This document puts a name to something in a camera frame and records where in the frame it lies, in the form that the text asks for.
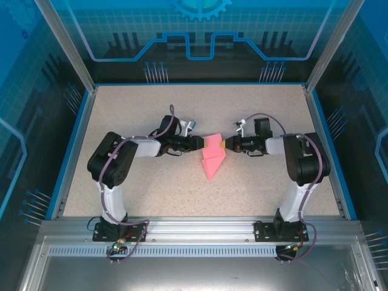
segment beige work surface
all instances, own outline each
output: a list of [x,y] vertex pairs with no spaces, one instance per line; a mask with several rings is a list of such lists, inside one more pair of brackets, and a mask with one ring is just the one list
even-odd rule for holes
[[[300,85],[164,85],[100,87],[76,166],[65,216],[101,213],[87,161],[109,131],[122,136],[147,135],[159,127],[169,104],[179,119],[194,119],[194,135],[235,135],[235,121],[256,112],[278,118],[287,132],[311,132],[313,124]],[[274,136],[281,131],[271,122]],[[246,135],[254,134],[253,120]],[[250,158],[226,152],[208,181],[202,151],[174,157],[138,158],[122,184],[130,216],[274,215],[290,184],[283,156]],[[328,178],[315,190],[308,215],[337,215]]]

